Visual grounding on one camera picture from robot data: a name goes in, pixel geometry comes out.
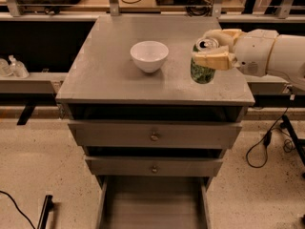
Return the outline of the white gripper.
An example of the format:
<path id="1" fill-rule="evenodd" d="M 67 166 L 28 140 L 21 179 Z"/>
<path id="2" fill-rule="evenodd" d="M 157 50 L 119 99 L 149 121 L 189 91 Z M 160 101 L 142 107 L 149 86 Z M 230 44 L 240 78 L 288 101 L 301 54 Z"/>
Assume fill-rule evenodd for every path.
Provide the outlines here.
<path id="1" fill-rule="evenodd" d="M 269 56 L 278 36 L 277 31 L 262 29 L 246 34 L 241 29 L 206 31 L 203 37 L 215 39 L 220 48 L 194 52 L 193 61 L 198 66 L 227 71 L 237 60 L 242 73 L 261 77 L 266 75 Z"/>

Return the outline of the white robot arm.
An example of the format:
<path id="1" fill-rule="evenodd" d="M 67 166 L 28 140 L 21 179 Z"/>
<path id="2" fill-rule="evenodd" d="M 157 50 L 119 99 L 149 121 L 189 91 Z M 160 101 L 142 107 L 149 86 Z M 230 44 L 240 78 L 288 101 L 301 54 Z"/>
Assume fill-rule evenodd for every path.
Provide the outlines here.
<path id="1" fill-rule="evenodd" d="M 305 88 L 305 37 L 273 30 L 206 31 L 196 42 L 193 63 L 200 67 L 262 77 L 272 75 Z"/>

